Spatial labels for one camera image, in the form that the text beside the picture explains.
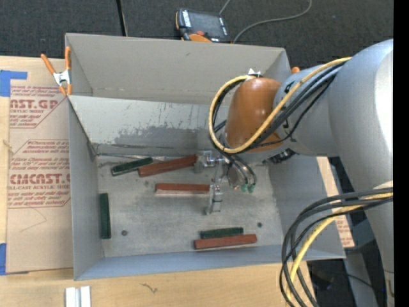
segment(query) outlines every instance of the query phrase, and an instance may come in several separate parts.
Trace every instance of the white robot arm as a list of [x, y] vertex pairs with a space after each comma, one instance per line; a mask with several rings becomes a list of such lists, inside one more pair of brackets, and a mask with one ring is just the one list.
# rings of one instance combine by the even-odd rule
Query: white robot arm
[[[252, 79], [253, 85], [245, 81], [233, 96], [226, 128], [218, 138], [212, 133], [211, 117], [220, 101], [216, 98], [210, 108], [210, 135], [220, 151], [249, 161], [293, 153], [340, 157], [355, 191], [393, 181], [393, 40], [325, 67], [295, 72], [281, 84], [271, 79], [264, 86], [261, 79]], [[263, 97], [270, 106], [273, 97], [274, 121]], [[380, 248], [388, 305], [394, 306], [393, 202], [366, 215]]]

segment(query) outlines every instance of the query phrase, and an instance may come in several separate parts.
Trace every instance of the green block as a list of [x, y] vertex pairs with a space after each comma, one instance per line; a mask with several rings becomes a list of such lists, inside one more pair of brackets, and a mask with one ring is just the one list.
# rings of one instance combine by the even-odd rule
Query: green block
[[200, 231], [200, 239], [234, 237], [243, 233], [243, 228], [218, 228], [216, 230]]
[[114, 177], [116, 177], [118, 175], [130, 173], [131, 171], [136, 171], [139, 167], [151, 164], [152, 162], [153, 162], [153, 159], [151, 157], [140, 159], [138, 161], [126, 162], [124, 164], [120, 164], [120, 165], [112, 167], [111, 174]]
[[111, 220], [109, 219], [109, 200], [107, 193], [100, 194], [101, 239], [111, 238]]

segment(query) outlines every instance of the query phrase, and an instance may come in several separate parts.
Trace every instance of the black device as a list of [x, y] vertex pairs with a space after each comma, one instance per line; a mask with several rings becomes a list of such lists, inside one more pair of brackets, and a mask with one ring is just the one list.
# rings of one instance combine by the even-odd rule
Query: black device
[[182, 40], [231, 43], [222, 15], [180, 8], [176, 12], [176, 28]]

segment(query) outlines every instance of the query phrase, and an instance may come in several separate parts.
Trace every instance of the wooden block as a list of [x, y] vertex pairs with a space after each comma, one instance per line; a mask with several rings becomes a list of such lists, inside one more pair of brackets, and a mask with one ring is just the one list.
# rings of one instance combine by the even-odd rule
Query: wooden block
[[191, 155], [188, 157], [173, 159], [171, 161], [158, 162], [155, 164], [149, 164], [142, 166], [138, 169], [140, 177], [148, 177], [156, 174], [165, 173], [167, 171], [174, 171], [176, 169], [186, 168], [193, 166], [197, 157]]
[[157, 183], [155, 185], [155, 193], [159, 194], [208, 194], [209, 190], [208, 184]]
[[212, 239], [198, 239], [194, 241], [194, 249], [220, 248], [227, 246], [239, 246], [257, 242], [255, 234], [235, 235], [234, 237], [221, 237]]

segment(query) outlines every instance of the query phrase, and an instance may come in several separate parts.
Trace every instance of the wooden board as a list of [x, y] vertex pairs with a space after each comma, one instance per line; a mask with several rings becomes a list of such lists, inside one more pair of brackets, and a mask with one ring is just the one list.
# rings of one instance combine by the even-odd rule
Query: wooden board
[[[64, 306], [67, 287], [91, 287], [92, 307], [285, 307], [280, 264], [73, 281], [72, 269], [0, 276], [1, 306]], [[301, 270], [309, 288], [307, 264]], [[295, 286], [306, 302], [299, 282]]]

